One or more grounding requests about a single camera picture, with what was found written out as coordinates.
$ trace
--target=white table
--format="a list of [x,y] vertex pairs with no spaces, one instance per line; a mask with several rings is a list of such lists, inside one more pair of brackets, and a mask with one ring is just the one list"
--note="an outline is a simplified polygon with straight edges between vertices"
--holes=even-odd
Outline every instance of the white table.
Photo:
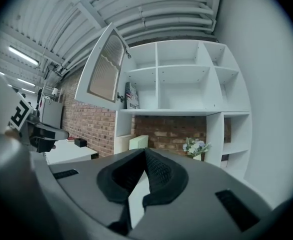
[[45,153],[48,165],[87,161],[91,160],[91,155],[98,153],[87,146],[78,147],[74,141],[66,139],[56,141],[55,146],[55,149]]

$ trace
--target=open cabinet door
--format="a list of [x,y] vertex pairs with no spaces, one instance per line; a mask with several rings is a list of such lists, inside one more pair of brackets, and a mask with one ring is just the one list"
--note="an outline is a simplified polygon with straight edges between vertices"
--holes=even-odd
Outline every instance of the open cabinet door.
[[127,78],[122,74],[129,46],[111,23],[103,32],[88,57],[75,93],[80,102],[119,110],[124,108]]

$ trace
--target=door hinge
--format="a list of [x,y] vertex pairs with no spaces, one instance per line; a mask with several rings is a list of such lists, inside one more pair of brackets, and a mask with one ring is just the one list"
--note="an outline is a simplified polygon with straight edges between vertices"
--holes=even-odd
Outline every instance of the door hinge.
[[128,50],[125,50],[125,53],[126,53],[126,55],[127,55],[127,57],[128,57],[129,59],[132,58],[132,56],[131,56],[131,54],[128,52]]
[[125,100],[123,96],[121,96],[119,93],[117,93],[116,100],[118,101],[120,99],[121,103]]

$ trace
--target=red brick wall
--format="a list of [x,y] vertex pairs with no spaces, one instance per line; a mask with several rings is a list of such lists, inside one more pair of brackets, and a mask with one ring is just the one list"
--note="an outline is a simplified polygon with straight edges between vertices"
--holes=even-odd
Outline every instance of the red brick wall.
[[186,137],[206,142],[205,116],[136,116],[132,119],[132,134],[148,135],[148,147],[185,155],[182,146]]
[[63,88],[62,129],[72,137],[86,140],[87,146],[100,156],[113,155],[116,113],[74,99],[81,73],[80,69],[58,87]]

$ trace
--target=ceiling light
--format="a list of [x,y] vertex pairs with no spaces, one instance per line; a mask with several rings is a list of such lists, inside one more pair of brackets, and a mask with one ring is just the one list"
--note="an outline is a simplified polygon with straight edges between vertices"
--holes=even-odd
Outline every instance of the ceiling light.
[[24,81],[24,80],[22,80],[22,79],[20,79],[20,78],[17,78],[17,79],[18,79],[20,82],[23,82],[23,83],[28,84],[28,85],[30,85],[30,86],[36,86],[34,83]]
[[9,49],[11,52],[13,52],[14,54],[16,54],[16,55],[20,56],[21,58],[27,60],[28,62],[31,62],[32,64],[34,64],[34,65],[36,65],[36,66],[39,65],[39,62],[38,62],[37,60],[31,58],[30,56],[24,54],[23,52],[21,52],[21,51],[19,51],[19,50],[13,48],[12,46],[9,46],[8,49]]
[[33,94],[35,94],[35,92],[34,91],[31,91],[31,90],[27,90],[27,89],[24,89],[24,88],[21,88],[23,91],[26,91],[26,92],[29,92],[29,93],[33,93]]

